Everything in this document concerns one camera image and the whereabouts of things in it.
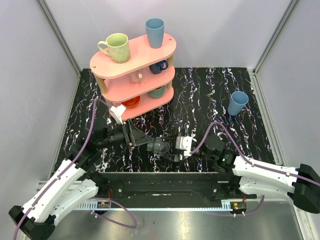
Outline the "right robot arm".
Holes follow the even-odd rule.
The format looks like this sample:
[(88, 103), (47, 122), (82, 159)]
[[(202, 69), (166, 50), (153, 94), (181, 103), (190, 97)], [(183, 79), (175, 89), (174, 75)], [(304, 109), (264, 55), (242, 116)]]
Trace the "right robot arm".
[(296, 168), (243, 159), (212, 133), (194, 155), (211, 162), (215, 172), (233, 177), (235, 181), (227, 185), (232, 198), (243, 194), (265, 195), (292, 202), (305, 212), (320, 212), (320, 176), (307, 164)]

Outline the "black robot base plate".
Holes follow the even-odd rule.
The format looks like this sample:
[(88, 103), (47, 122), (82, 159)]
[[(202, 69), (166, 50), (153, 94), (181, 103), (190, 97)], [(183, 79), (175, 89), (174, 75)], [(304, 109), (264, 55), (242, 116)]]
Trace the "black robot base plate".
[(113, 199), (179, 195), (208, 200), (257, 197), (240, 191), (240, 177), (217, 172), (90, 172), (79, 179), (91, 178), (99, 185), (99, 196)]

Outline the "pink mug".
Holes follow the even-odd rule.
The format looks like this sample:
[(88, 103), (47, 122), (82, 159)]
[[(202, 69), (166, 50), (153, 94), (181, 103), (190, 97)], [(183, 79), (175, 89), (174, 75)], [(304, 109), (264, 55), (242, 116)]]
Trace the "pink mug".
[(143, 80), (143, 74), (140, 71), (135, 71), (129, 75), (129, 78), (131, 83), (139, 84)]

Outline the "blue tumbler on table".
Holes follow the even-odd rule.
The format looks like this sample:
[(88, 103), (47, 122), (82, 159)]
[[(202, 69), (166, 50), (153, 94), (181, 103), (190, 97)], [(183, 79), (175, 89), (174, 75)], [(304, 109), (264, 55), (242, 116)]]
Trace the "blue tumbler on table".
[(227, 112), (231, 116), (236, 116), (248, 103), (249, 97), (243, 91), (235, 91), (231, 94)]

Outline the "pink three-tier shelf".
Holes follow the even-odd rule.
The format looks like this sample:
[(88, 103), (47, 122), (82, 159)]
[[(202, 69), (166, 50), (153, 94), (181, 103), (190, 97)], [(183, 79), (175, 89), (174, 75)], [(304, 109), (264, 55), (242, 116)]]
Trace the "pink three-tier shelf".
[(115, 107), (139, 97), (139, 103), (127, 107), (122, 120), (133, 119), (169, 103), (174, 96), (175, 77), (173, 55), (176, 40), (164, 34), (162, 46), (152, 48), (146, 35), (128, 41), (131, 57), (125, 63), (116, 63), (104, 52), (98, 51), (90, 60), (90, 69), (104, 99)]

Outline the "teal speckled cup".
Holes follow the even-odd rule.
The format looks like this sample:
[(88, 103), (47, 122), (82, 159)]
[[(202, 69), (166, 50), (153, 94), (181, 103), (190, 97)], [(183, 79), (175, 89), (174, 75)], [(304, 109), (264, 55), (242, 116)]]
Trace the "teal speckled cup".
[(147, 95), (152, 99), (159, 99), (165, 94), (165, 91), (166, 87), (163, 85), (161, 87), (149, 91)]

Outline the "green mug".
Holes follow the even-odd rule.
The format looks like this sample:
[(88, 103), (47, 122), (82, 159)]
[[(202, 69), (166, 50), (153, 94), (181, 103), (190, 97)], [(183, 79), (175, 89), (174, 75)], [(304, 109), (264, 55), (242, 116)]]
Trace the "green mug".
[(131, 58), (129, 38), (124, 33), (113, 33), (105, 41), (99, 41), (97, 47), (115, 63), (123, 64)]

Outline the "blue tumbler on shelf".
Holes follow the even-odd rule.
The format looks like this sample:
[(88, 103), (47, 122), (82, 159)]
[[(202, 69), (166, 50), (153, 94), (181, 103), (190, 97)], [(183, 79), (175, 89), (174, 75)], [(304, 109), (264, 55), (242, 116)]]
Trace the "blue tumbler on shelf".
[(145, 30), (149, 45), (158, 49), (162, 46), (164, 39), (165, 23), (160, 18), (150, 18), (145, 22)]

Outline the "dark blue mug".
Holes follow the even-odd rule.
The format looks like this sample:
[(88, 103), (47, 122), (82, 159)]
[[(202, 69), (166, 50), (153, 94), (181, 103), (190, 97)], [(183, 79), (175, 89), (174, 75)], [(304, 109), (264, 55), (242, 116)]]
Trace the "dark blue mug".
[(149, 70), (152, 74), (157, 75), (169, 67), (167, 60), (162, 60), (149, 66)]

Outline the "orange bowl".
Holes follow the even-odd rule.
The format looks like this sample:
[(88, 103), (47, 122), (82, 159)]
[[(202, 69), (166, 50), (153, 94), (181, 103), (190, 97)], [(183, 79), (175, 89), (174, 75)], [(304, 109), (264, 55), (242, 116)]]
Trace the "orange bowl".
[(126, 108), (135, 108), (140, 103), (141, 97), (136, 96), (129, 100), (123, 101), (121, 104), (124, 105)]

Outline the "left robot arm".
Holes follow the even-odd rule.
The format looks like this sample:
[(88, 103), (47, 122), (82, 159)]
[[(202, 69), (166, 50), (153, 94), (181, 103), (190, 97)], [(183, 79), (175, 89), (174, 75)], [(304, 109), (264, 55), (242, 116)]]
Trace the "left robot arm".
[(9, 216), (16, 225), (13, 238), (23, 232), (31, 240), (48, 239), (56, 226), (78, 205), (91, 198), (109, 196), (109, 180), (92, 171), (100, 150), (114, 145), (135, 147), (147, 144), (151, 137), (125, 121), (113, 130), (89, 128), (87, 136), (77, 140), (55, 174), (24, 205), (14, 205)]

